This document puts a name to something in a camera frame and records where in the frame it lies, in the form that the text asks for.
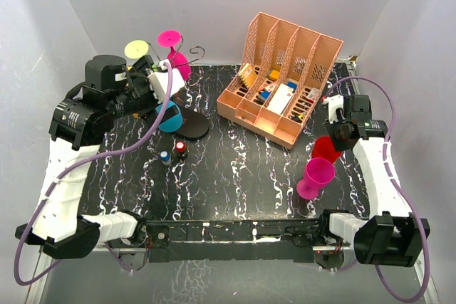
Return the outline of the blue wine glass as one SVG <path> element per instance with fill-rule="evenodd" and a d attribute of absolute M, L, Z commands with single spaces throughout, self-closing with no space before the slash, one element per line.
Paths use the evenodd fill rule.
<path fill-rule="evenodd" d="M 183 116 L 181 109 L 176 103 L 170 100 L 158 128 L 162 132 L 172 133 L 178 131 L 182 125 Z"/>

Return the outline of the red wine glass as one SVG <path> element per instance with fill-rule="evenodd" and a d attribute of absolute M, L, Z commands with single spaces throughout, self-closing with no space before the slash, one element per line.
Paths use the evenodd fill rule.
<path fill-rule="evenodd" d="M 334 164 L 341 154 L 342 152 L 336 151 L 331 138 L 329 136 L 323 136 L 315 141 L 311 157 L 323 158 Z"/>

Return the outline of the magenta wine glass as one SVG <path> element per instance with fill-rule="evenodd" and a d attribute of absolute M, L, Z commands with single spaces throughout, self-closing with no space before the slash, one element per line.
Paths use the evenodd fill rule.
<path fill-rule="evenodd" d="M 296 185 L 296 190 L 303 199 L 315 199 L 335 175 L 336 169 L 332 163 L 321 157 L 313 158 L 304 167 L 304 177 Z"/>
<path fill-rule="evenodd" d="M 180 52 L 183 44 L 183 37 L 181 33 L 176 30 L 163 31 L 157 37 L 157 43 L 159 46 L 170 49 L 170 52 L 167 55 L 168 61 L 170 62 L 172 68 L 178 69 L 182 79 L 187 81 L 190 77 L 191 68 L 189 66 L 188 59 Z"/>

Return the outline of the green wine glass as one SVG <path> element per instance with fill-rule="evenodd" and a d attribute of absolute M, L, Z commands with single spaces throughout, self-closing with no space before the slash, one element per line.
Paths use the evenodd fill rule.
<path fill-rule="evenodd" d="M 129 59 L 139 59 L 147 55 L 149 43 L 144 40 L 134 40 L 129 42 L 124 48 L 124 54 Z"/>

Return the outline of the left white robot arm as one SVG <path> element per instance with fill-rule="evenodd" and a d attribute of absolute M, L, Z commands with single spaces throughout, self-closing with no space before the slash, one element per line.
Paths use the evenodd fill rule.
<path fill-rule="evenodd" d="M 147 238 L 144 220 L 131 211 L 80 215 L 79 203 L 92 162 L 122 156 L 145 144 L 158 128 L 165 110 L 157 101 L 150 79 L 128 70 L 124 58 L 97 55 L 85 65 L 85 80 L 57 104 L 49 129 L 48 166 L 35 212 L 16 228 L 16 251 L 40 246 L 56 260 L 83 258 L 97 245 L 124 239 L 140 246 Z M 101 153 L 105 134 L 115 121 L 132 114 L 148 121 L 149 130 L 135 144 Z"/>

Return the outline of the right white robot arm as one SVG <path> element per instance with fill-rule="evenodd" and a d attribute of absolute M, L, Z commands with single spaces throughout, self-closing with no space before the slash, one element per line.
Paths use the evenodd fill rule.
<path fill-rule="evenodd" d="M 354 249 L 361 264 L 411 267 L 423 244 L 418 226 L 430 233 L 427 219 L 416 219 L 399 193 L 391 158 L 385 141 L 386 123 L 372 118 L 366 95 L 325 97 L 328 111 L 325 127 L 338 152 L 351 151 L 363 174 L 369 200 L 369 218 L 359 219 L 347 210 L 326 209 L 320 215 L 318 238 L 332 245 L 343 240 Z"/>

